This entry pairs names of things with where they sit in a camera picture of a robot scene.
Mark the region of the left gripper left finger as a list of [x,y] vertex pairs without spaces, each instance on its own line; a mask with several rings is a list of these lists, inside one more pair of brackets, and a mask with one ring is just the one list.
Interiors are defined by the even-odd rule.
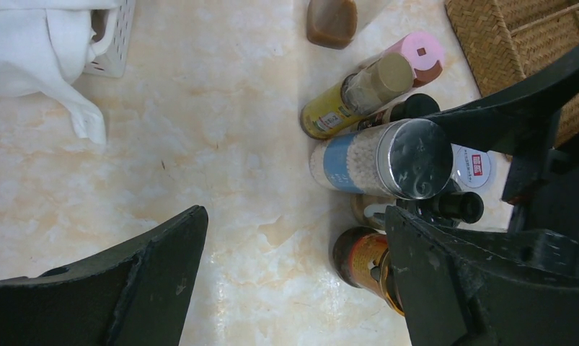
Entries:
[[195,205],[36,278],[0,280],[0,345],[178,345],[207,228]]

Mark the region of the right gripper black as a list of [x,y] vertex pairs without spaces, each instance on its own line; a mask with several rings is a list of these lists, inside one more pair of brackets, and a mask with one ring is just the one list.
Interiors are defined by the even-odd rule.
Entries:
[[559,111],[579,94],[579,44],[534,75],[468,104],[434,113],[452,143],[517,153],[503,191],[508,231],[548,230],[576,243],[568,274],[579,278],[579,132],[553,148]]

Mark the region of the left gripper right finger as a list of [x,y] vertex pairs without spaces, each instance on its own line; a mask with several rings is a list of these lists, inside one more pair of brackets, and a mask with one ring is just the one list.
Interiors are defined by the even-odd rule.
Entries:
[[553,231],[434,226],[385,213],[413,345],[579,345],[579,244]]

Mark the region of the woven wicker divided tray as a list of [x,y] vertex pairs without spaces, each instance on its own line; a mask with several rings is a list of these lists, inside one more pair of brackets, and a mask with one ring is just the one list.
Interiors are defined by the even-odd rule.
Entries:
[[[445,8],[482,98],[579,44],[579,1],[447,1]],[[559,114],[555,143],[562,145],[579,132],[579,94]]]

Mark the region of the yellow cap chili sauce bottle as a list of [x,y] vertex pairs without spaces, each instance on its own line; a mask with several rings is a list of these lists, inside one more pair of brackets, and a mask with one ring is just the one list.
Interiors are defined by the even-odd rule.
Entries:
[[353,195],[351,210],[356,220],[377,230],[384,230],[384,213],[397,206],[424,221],[447,227],[476,223],[484,213],[482,198],[475,192],[442,192],[427,200],[403,200],[372,195]]

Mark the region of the silver lid salt jar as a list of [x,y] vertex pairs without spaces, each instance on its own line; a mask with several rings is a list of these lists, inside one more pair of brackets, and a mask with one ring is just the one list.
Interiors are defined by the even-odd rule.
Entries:
[[355,194],[425,200],[450,179],[454,154],[443,129],[403,119],[319,143],[309,168],[318,184]]

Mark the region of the tall glass oil bottle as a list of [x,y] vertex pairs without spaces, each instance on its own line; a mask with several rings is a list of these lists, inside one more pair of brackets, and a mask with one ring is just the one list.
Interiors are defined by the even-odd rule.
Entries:
[[315,45],[342,50],[390,3],[390,0],[311,0],[306,11],[306,37]]

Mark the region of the white lid sauce jar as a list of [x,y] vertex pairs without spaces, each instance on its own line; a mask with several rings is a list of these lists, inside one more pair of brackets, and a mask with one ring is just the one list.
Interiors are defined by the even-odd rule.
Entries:
[[495,181],[496,160],[491,151],[452,144],[454,163],[451,178],[462,190],[484,195]]

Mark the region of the black cap soy bottle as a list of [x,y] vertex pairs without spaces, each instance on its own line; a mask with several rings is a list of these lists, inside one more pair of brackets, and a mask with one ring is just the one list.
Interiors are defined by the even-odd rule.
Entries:
[[394,121],[419,118],[440,111],[439,104],[429,95],[417,93],[385,110],[375,112],[350,127],[350,132],[392,123]]

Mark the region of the pink lid spice jar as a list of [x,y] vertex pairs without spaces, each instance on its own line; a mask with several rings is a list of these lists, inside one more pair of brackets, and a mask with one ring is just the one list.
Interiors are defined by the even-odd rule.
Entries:
[[431,83],[443,72],[444,49],[433,35],[423,31],[404,36],[381,53],[360,62],[358,69],[364,69],[390,53],[398,53],[408,61],[414,76],[413,89]]

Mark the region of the yellow label pepper shaker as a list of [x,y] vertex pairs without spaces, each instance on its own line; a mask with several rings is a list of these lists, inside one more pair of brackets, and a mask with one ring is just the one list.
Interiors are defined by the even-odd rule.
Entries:
[[314,139],[331,138],[408,92],[413,80],[408,60],[387,54],[308,102],[299,118],[302,130]]

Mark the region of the red lid sauce jar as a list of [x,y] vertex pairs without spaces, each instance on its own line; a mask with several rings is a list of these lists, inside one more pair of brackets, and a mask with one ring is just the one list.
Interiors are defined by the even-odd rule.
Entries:
[[332,248],[336,273],[348,285],[372,292],[404,316],[386,234],[365,226],[344,231]]

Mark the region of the white plastic basket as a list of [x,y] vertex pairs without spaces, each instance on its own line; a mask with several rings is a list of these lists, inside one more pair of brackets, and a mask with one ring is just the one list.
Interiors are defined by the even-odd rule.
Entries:
[[115,9],[92,11],[92,50],[96,57],[85,74],[121,78],[125,71],[136,1],[125,0]]

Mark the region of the white cloth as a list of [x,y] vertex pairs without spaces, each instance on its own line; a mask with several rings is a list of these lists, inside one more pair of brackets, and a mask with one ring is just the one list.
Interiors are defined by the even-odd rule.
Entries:
[[72,84],[97,54],[92,11],[119,1],[0,1],[0,97],[41,92],[70,113],[78,138],[105,144],[100,109]]

